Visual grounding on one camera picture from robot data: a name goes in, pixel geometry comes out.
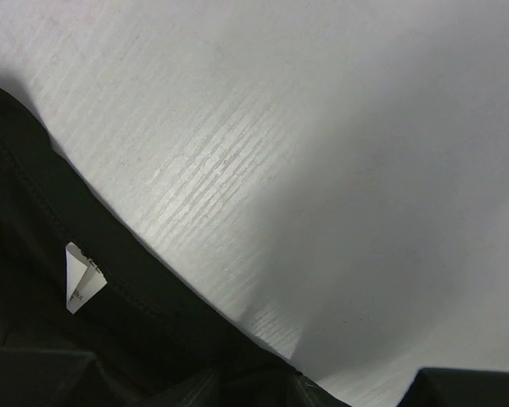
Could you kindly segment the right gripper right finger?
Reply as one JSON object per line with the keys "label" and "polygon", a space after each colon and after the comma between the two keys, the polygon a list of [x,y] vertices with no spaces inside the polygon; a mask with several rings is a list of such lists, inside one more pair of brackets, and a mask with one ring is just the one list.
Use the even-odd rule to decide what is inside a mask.
{"label": "right gripper right finger", "polygon": [[[304,376],[288,384],[289,406],[345,406]],[[407,406],[509,406],[509,372],[446,368],[419,370],[397,404]]]}

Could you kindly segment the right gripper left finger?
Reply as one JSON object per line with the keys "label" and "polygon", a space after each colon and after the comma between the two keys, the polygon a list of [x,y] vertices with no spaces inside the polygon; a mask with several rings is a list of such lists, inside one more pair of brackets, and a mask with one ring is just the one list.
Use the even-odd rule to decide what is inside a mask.
{"label": "right gripper left finger", "polygon": [[154,396],[128,401],[91,353],[0,348],[0,406],[217,406],[208,371]]}

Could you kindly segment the black printed t shirt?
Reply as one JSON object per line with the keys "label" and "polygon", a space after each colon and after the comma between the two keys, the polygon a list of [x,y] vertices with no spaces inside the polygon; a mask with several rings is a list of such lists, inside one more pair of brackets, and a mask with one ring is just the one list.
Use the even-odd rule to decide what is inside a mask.
{"label": "black printed t shirt", "polygon": [[132,402],[213,371],[217,406],[289,406],[303,376],[150,254],[1,88],[0,348],[91,353]]}

